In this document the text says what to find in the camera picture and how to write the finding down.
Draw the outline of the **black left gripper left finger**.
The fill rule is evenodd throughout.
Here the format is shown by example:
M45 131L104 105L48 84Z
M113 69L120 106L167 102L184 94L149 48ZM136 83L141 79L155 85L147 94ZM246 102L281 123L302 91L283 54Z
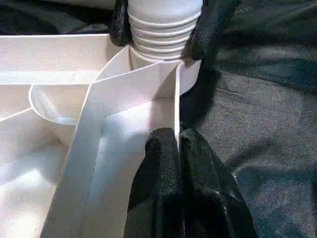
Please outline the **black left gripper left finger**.
M183 238L184 207L174 130L155 129L132 182L127 209L129 238Z

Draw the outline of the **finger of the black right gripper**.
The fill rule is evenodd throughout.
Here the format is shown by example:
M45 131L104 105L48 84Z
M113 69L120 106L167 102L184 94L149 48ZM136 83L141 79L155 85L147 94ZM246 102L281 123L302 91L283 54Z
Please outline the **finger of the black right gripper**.
M111 42L118 47L124 47L130 43L132 34L128 16L128 0L115 2L109 35Z
M239 4L239 0L204 0L196 27L185 45L184 57L198 61L213 54Z

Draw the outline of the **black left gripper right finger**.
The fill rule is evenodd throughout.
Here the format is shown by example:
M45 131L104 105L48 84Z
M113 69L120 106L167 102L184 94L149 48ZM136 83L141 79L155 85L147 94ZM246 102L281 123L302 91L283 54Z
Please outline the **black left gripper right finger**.
M251 213L231 172L194 129L180 134L188 238L253 238Z

